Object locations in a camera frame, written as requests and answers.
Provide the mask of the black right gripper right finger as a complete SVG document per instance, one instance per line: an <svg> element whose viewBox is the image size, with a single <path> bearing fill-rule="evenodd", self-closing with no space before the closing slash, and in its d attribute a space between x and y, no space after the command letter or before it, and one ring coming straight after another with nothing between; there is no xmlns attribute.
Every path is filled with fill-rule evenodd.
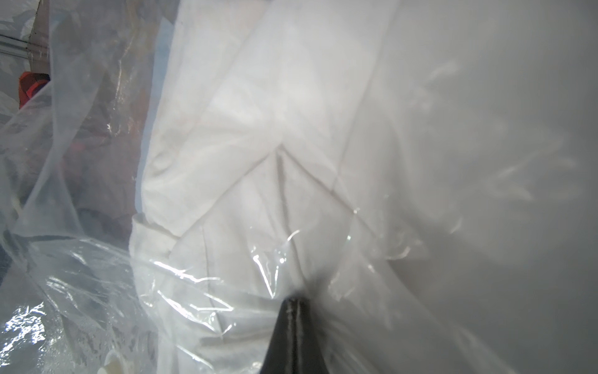
<svg viewBox="0 0 598 374"><path fill-rule="evenodd" d="M295 298L293 373L329 374L308 299Z"/></svg>

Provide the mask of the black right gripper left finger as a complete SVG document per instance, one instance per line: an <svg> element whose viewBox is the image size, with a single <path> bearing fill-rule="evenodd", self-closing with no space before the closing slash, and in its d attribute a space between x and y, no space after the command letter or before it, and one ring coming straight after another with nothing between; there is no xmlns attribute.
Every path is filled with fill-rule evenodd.
<svg viewBox="0 0 598 374"><path fill-rule="evenodd" d="M294 299L285 299L280 307L261 374L294 372Z"/></svg>

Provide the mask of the clear plastic vacuum bag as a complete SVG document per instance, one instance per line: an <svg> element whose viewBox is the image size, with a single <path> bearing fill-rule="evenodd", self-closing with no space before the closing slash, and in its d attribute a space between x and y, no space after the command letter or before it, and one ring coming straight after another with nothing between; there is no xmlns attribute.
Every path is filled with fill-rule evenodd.
<svg viewBox="0 0 598 374"><path fill-rule="evenodd" d="M97 373L110 351L158 373L129 242L160 20L183 1L49 1L51 81L1 129L1 243L37 304L1 332L1 368Z"/></svg>

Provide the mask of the white garment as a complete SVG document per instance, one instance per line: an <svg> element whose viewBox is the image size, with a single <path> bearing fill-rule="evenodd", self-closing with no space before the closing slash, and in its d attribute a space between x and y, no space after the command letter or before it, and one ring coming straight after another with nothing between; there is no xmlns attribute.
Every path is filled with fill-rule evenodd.
<svg viewBox="0 0 598 374"><path fill-rule="evenodd" d="M183 1L140 200L158 373L595 373L597 4Z"/></svg>

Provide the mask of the red black plaid shirt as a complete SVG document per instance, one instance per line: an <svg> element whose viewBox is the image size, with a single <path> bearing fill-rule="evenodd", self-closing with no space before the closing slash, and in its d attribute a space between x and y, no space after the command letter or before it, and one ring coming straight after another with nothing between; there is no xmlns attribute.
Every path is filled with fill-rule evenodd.
<svg viewBox="0 0 598 374"><path fill-rule="evenodd" d="M51 77L46 73L24 72L19 78L19 109L25 106L50 81Z"/></svg>

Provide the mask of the white vacuum bag valve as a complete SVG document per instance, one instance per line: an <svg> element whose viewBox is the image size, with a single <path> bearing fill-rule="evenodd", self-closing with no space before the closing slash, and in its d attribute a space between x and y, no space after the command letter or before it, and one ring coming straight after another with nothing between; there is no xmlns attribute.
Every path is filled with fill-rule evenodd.
<svg viewBox="0 0 598 374"><path fill-rule="evenodd" d="M116 351L110 351L104 360L103 366L97 370L97 374L127 374L128 372L126 361Z"/></svg>

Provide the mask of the aluminium frame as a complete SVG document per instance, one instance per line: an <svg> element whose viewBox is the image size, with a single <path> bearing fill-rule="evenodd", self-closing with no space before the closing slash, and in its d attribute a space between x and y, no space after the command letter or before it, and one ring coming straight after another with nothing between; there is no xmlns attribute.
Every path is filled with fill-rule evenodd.
<svg viewBox="0 0 598 374"><path fill-rule="evenodd" d="M49 1L1 1L1 53L50 73Z"/></svg>

